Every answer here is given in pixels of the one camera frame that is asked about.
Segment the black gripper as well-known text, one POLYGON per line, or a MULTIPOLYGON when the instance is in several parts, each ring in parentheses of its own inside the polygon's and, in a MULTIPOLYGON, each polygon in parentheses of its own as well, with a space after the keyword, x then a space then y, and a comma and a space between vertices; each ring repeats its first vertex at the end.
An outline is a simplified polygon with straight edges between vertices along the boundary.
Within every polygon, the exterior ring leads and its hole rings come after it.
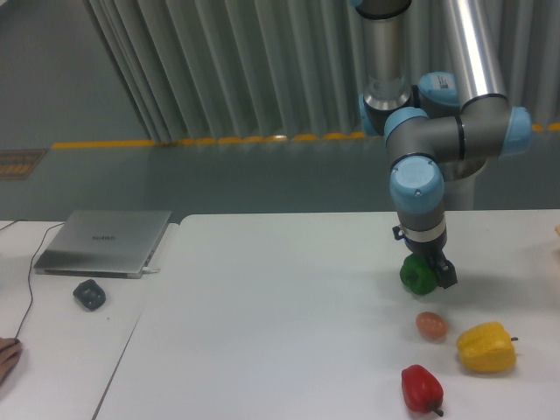
POLYGON ((397 241, 403 241, 413 254, 425 258, 437 278, 437 285, 448 289, 458 282, 454 265, 445 257, 444 247, 447 242, 445 227, 434 227, 426 231, 414 231, 403 225, 392 228, 397 241))

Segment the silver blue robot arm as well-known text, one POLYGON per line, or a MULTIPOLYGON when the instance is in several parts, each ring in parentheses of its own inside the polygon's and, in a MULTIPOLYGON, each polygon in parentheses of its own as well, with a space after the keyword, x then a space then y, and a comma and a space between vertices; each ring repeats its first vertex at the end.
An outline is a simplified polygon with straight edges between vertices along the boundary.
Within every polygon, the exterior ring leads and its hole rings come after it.
POLYGON ((504 88, 485 7, 444 1, 452 70, 410 84, 404 73, 407 1, 355 1, 363 36, 372 43, 360 98, 363 126, 381 135, 390 162, 389 190, 399 218, 394 237, 441 288, 457 281, 445 257, 445 171, 482 166, 526 151, 529 112, 512 106, 504 88))

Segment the person's hand on mouse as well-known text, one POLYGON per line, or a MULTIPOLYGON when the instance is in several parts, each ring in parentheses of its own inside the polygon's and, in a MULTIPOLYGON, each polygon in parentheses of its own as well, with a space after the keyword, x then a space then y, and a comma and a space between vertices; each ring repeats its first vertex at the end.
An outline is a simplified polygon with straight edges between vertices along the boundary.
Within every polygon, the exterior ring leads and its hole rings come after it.
POLYGON ((1 338, 0 345, 0 382, 3 383, 8 374, 19 363, 23 352, 23 344, 17 338, 1 338))

